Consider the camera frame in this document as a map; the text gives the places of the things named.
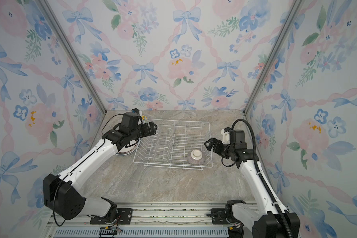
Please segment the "grey striped ceramic bowl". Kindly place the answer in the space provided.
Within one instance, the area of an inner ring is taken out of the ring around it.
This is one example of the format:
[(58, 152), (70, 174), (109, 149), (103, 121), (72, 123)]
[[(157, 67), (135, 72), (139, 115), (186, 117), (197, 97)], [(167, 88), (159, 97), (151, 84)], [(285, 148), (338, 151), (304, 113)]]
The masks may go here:
[(194, 166), (200, 166), (204, 164), (204, 157), (202, 152), (199, 149), (194, 149), (192, 150), (188, 157), (187, 160), (189, 164), (194, 165)]

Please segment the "white plate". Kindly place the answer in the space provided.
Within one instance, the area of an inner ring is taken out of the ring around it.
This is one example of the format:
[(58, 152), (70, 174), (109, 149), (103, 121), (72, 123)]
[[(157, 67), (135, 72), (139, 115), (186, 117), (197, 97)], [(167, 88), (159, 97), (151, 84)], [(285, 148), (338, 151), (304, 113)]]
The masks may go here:
[(117, 152), (116, 155), (118, 156), (127, 156), (132, 153), (134, 153), (137, 149), (137, 144), (133, 144), (132, 146), (129, 147), (124, 147), (120, 152)]

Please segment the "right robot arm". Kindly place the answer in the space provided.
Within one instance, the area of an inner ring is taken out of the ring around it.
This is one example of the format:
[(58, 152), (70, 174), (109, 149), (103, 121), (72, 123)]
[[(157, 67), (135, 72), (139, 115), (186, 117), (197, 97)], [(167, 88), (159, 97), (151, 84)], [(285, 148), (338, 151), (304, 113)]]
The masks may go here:
[(240, 223), (254, 238), (296, 238), (300, 219), (291, 213), (275, 194), (254, 148), (249, 149), (243, 130), (226, 128), (223, 139), (211, 138), (204, 145), (223, 159), (231, 159), (248, 182), (257, 204), (253, 211), (244, 202), (227, 202), (225, 215), (231, 223)]

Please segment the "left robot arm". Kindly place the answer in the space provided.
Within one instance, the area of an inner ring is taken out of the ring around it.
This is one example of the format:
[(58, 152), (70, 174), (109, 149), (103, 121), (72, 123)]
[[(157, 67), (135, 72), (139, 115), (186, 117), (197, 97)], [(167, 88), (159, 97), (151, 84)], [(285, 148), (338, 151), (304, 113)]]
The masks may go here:
[(49, 174), (43, 179), (44, 205), (65, 220), (91, 216), (106, 224), (116, 223), (119, 215), (114, 202), (104, 197), (84, 197), (79, 190), (108, 159), (141, 138), (155, 135), (157, 129), (154, 122), (143, 122), (138, 110), (123, 114), (122, 121), (103, 134), (81, 159), (58, 175)]

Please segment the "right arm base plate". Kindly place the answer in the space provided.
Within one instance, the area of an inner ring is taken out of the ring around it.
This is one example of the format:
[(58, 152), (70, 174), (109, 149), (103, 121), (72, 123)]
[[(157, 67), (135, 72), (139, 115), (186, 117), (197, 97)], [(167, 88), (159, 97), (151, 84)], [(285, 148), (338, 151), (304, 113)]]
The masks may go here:
[(232, 216), (232, 211), (226, 208), (212, 208), (210, 214), (206, 216), (211, 218), (213, 225), (232, 225), (237, 222)]

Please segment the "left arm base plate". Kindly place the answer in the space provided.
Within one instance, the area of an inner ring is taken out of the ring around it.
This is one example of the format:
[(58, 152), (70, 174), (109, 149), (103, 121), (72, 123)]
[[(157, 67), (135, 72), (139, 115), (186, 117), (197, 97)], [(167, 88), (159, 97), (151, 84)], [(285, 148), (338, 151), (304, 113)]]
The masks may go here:
[(109, 216), (98, 217), (92, 216), (90, 220), (91, 225), (130, 225), (132, 219), (132, 208), (117, 208), (110, 211)]

